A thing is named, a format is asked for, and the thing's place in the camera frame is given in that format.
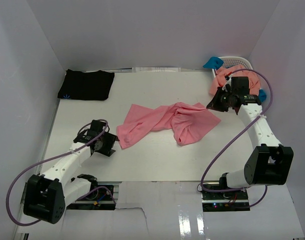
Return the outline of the pink t shirt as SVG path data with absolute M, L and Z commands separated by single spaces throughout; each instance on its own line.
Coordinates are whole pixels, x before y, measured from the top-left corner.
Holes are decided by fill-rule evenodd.
M 179 146 L 200 141 L 221 120 L 201 103 L 189 105 L 177 102 L 155 109 L 132 104 L 122 125 L 116 128 L 119 145 L 132 147 L 150 132 L 172 130 Z

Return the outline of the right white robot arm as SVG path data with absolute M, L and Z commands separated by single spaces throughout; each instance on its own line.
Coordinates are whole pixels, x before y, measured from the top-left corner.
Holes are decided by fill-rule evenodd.
M 246 76 L 232 76 L 223 87 L 218 87 L 207 109 L 227 112 L 233 109 L 242 120 L 253 147 L 240 170 L 223 173 L 219 178 L 218 193 L 231 199 L 237 191 L 251 186 L 284 185 L 294 157 L 293 149 L 275 137 L 264 116 L 259 97 L 250 93 Z

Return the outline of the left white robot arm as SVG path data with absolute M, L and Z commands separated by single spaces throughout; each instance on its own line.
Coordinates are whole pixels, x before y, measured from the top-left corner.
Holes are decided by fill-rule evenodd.
M 119 139 L 110 133 L 108 122 L 93 120 L 77 133 L 66 155 L 39 175 L 28 179 L 23 213 L 39 221 L 56 224 L 68 205 L 78 200 L 102 199 L 112 194 L 111 186 L 101 186 L 95 176 L 77 175 L 82 163 L 94 153 L 110 157 Z

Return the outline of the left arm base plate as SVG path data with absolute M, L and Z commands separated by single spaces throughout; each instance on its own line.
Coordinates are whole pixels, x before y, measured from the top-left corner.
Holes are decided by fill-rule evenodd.
M 87 197 L 75 201 L 66 207 L 67 210 L 113 211 L 116 205 L 105 188 L 100 188 Z

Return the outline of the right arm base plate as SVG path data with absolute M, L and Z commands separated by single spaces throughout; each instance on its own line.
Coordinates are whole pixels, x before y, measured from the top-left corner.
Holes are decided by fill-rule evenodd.
M 230 192 L 204 191 L 199 183 L 197 191 L 201 193 L 204 213 L 250 211 L 249 197 L 246 190 Z

